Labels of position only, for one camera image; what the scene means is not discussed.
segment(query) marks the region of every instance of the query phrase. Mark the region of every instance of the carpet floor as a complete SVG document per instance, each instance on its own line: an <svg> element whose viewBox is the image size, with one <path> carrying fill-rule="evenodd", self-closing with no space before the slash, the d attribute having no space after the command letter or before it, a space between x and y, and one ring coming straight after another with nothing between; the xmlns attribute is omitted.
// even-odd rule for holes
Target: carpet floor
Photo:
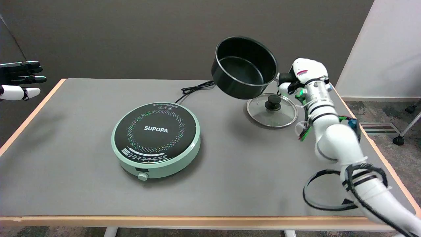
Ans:
<svg viewBox="0 0 421 237"><path fill-rule="evenodd" d="M408 102L348 102L347 105L360 122L391 122L400 131L419 113L408 114ZM418 123L405 135L405 144L392 143L394 136L370 136L380 151L394 167L402 182L421 203L421 125ZM0 227L0 237L102 237L102 227ZM298 237L389 237L395 232L330 232L297 231ZM231 231L231 230L177 230L177 229L133 229L119 228L117 237L279 237L280 231Z"/></svg>

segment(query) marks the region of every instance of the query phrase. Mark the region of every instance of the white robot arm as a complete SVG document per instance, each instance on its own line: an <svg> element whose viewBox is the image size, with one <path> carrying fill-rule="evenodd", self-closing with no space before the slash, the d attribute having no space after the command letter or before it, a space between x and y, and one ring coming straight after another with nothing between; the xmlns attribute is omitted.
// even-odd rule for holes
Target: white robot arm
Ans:
<svg viewBox="0 0 421 237"><path fill-rule="evenodd" d="M421 220L405 209L375 175L376 168L367 163L355 131L339 122L328 92L325 66L317 61L298 58L289 73L279 74L278 90L293 94L302 88L308 124L316 135L316 156L341 165L340 177L352 201L364 215L376 223L386 223L402 236L421 237Z"/></svg>
<svg viewBox="0 0 421 237"><path fill-rule="evenodd" d="M34 75L42 70L38 61L0 64L0 100L28 100L39 95L41 89L19 85L47 81L44 76Z"/></svg>

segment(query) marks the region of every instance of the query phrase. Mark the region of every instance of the robot finger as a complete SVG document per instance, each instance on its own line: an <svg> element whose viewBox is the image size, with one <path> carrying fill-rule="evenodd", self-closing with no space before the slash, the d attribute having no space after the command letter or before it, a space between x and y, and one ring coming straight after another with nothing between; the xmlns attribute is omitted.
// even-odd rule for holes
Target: robot finger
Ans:
<svg viewBox="0 0 421 237"><path fill-rule="evenodd" d="M47 81L47 78L45 76L19 76L12 80L10 80L10 85L12 86L18 86L22 84L32 84L32 83L44 83Z"/></svg>
<svg viewBox="0 0 421 237"><path fill-rule="evenodd" d="M0 64L0 72L8 79L18 76L30 76L43 71L40 62L13 62Z"/></svg>
<svg viewBox="0 0 421 237"><path fill-rule="evenodd" d="M28 100L39 95L41 89L39 88L25 88L20 86L1 85L0 99L2 100Z"/></svg>

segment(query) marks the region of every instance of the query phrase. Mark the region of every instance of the induction cooktop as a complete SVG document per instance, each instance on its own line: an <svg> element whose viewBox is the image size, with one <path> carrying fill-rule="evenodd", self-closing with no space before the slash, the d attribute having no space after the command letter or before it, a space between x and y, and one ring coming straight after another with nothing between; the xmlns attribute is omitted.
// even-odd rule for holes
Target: induction cooktop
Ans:
<svg viewBox="0 0 421 237"><path fill-rule="evenodd" d="M200 127L182 105L156 102L127 113L112 132L120 165L138 179L162 178L185 168L200 148Z"/></svg>

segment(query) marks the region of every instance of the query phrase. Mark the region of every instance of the black saucepan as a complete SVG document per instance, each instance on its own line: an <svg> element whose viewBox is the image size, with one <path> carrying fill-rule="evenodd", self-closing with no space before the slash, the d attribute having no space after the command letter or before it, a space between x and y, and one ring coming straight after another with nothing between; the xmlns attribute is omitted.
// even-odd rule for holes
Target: black saucepan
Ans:
<svg viewBox="0 0 421 237"><path fill-rule="evenodd" d="M212 64L215 84L228 95L248 100L259 96L278 73L273 54L256 40L235 36L216 46Z"/></svg>

